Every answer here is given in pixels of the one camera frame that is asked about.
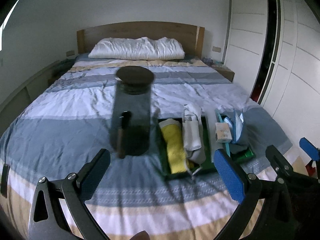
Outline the person's left hand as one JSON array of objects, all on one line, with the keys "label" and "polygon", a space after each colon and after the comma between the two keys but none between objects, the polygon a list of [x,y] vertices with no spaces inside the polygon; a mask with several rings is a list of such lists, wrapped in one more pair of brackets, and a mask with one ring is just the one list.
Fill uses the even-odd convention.
[{"label": "person's left hand", "polygon": [[130,240],[150,240],[150,236],[146,231],[141,231],[132,236]]}]

